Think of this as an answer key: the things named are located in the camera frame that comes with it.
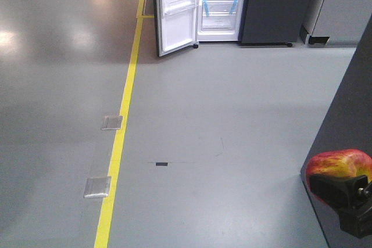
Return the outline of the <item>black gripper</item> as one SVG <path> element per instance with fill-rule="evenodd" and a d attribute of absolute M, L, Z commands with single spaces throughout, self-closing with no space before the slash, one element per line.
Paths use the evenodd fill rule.
<path fill-rule="evenodd" d="M 356 238 L 371 236 L 371 182 L 366 175 L 333 177 L 313 174 L 310 191 L 339 210 L 340 228 Z"/>

